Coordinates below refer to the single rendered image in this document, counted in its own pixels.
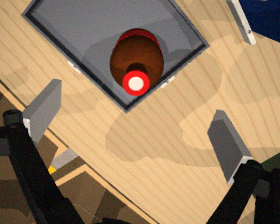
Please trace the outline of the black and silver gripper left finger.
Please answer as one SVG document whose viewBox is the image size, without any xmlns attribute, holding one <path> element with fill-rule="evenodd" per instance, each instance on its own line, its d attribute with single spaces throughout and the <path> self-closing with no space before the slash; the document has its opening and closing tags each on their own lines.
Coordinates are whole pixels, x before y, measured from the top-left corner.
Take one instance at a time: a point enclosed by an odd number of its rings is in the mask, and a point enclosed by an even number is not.
<svg viewBox="0 0 280 224">
<path fill-rule="evenodd" d="M 23 112 L 10 109 L 2 114 L 0 156 L 9 156 L 36 224 L 85 224 L 36 149 L 61 108 L 61 92 L 62 80 L 53 78 Z"/>
</svg>

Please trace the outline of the brown bottle with red cap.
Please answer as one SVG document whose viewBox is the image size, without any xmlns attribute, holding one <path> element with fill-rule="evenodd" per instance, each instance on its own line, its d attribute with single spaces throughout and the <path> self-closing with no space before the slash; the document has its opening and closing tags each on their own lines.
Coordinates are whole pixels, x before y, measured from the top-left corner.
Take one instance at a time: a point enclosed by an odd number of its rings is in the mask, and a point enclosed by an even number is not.
<svg viewBox="0 0 280 224">
<path fill-rule="evenodd" d="M 162 51 L 151 32 L 134 28 L 120 36 L 110 57 L 110 71 L 128 94 L 144 94 L 160 80 L 163 70 Z"/>
</svg>

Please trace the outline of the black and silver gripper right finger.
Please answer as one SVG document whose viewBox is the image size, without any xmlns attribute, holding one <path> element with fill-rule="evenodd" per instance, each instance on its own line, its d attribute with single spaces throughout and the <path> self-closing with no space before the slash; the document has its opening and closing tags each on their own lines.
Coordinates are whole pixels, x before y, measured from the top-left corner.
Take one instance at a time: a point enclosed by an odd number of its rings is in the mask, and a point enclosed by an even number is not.
<svg viewBox="0 0 280 224">
<path fill-rule="evenodd" d="M 256 195 L 254 224 L 280 224 L 280 169 L 269 172 L 252 160 L 224 110 L 216 110 L 207 135 L 232 186 L 206 224 L 237 224 L 252 194 Z"/>
</svg>

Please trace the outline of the blue bottle crate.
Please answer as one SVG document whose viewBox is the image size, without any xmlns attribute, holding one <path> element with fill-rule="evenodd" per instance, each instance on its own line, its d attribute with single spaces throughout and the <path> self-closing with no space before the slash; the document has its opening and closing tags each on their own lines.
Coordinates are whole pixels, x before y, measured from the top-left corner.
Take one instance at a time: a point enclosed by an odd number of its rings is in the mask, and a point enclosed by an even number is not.
<svg viewBox="0 0 280 224">
<path fill-rule="evenodd" d="M 280 0 L 238 0 L 253 32 L 280 43 Z"/>
</svg>

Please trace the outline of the white flat rail with screws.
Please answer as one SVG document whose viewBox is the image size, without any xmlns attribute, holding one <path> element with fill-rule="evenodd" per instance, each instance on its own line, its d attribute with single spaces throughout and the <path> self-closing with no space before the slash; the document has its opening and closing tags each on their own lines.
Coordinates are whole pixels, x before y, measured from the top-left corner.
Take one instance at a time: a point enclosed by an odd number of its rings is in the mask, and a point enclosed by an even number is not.
<svg viewBox="0 0 280 224">
<path fill-rule="evenodd" d="M 242 34 L 242 37 L 244 39 L 244 41 L 250 45 L 254 45 L 256 44 L 256 40 L 255 37 L 253 35 L 253 32 L 250 28 L 250 25 L 247 21 L 247 18 L 243 12 L 243 9 L 239 3 L 238 0 L 226 0 L 230 11 L 237 23 L 237 26 Z M 71 67 L 73 67 L 79 74 L 81 74 L 81 72 L 72 64 L 70 63 L 70 61 L 67 62 Z M 175 76 L 171 77 L 168 81 L 166 81 L 162 86 L 160 86 L 161 88 L 165 87 L 168 83 L 170 83 L 173 79 L 175 79 Z"/>
</svg>

